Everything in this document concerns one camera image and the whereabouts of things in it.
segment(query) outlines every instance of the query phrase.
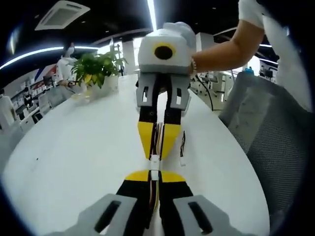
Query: air conditioner vent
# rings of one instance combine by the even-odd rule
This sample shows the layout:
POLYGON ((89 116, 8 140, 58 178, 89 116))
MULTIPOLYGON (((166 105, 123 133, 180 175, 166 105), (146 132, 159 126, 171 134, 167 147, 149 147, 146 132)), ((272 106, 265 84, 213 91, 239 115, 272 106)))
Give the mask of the air conditioner vent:
POLYGON ((71 1, 57 2, 42 18, 35 30, 61 30, 88 12, 90 8, 71 1))

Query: ceiling light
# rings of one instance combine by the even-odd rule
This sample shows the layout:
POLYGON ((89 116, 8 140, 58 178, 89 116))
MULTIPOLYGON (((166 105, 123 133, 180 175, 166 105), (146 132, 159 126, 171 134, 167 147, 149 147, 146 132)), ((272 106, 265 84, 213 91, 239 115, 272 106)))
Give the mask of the ceiling light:
POLYGON ((260 47, 272 48, 272 46, 268 44, 260 44, 260 47))
MULTIPOLYGON (((76 49, 91 49, 91 50, 98 50, 99 48, 96 48, 96 47, 86 47, 86 46, 75 46, 76 49)), ((23 59, 23 58, 26 58, 26 57, 29 57, 31 55, 35 55, 35 54, 38 54, 38 53, 44 53, 44 52, 49 52, 49 51, 55 51, 55 50, 62 50, 63 47, 53 47, 53 48, 45 48, 45 49, 40 49, 40 50, 36 50, 36 51, 33 51, 33 52, 30 52, 30 53, 25 53, 21 56, 18 56, 16 58, 13 58, 11 59, 10 61, 6 62, 5 64, 3 64, 2 66, 0 66, 0 70, 5 68, 6 66, 8 65, 11 65, 12 63, 20 60, 20 59, 23 59)))
POLYGON ((276 65, 279 65, 279 63, 274 62, 274 61, 272 61, 272 60, 266 60, 266 59, 262 59, 262 58, 259 58, 259 60, 262 60, 262 61, 266 61, 266 62, 270 62, 270 63, 276 64, 276 65))
POLYGON ((148 6, 149 6, 149 11, 150 11, 150 17, 151 17, 151 23, 153 27, 153 31, 157 30, 157 20, 156 20, 156 13, 154 9, 154 0, 147 0, 148 1, 148 6))

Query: black circle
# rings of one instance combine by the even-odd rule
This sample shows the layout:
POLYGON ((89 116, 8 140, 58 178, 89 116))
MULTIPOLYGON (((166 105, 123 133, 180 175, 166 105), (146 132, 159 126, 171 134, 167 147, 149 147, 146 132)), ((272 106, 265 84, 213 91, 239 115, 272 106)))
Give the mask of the black circle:
POLYGON ((161 60, 168 60, 173 56, 173 52, 167 46, 160 46, 155 49, 154 55, 161 60))

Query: bracelet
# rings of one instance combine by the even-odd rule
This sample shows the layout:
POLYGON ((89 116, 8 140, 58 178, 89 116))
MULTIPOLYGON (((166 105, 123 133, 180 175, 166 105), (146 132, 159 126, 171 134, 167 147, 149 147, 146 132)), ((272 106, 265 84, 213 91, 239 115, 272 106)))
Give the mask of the bracelet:
POLYGON ((197 64, 193 58, 191 58, 191 66, 192 66, 191 76, 195 76, 197 74, 197 64))

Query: desk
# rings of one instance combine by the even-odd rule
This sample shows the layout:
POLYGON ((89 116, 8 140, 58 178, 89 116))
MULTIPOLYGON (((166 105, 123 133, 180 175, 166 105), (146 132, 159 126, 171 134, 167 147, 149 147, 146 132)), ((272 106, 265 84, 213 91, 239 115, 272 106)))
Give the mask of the desk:
MULTIPOLYGON (((137 130, 136 80, 136 75, 120 77, 118 93, 84 106, 72 99, 62 103, 14 150, 3 183, 37 235, 64 231, 84 209, 116 193, 128 174, 149 168, 137 130)), ((182 174, 195 195, 203 194, 228 214, 234 228, 267 235, 268 207, 254 169, 218 116, 191 96, 182 118, 186 166, 179 163, 180 135, 161 168, 182 174)), ((161 117, 166 100, 166 93, 158 100, 161 117)), ((162 235, 159 217, 153 225, 155 235, 162 235)))

